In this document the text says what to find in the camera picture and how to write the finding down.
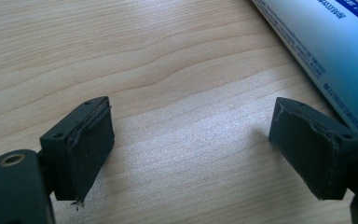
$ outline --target wooden table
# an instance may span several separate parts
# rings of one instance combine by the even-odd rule
[[[58,223],[351,223],[268,142],[278,96],[332,113],[250,0],[0,1],[0,155],[101,95],[116,144]]]

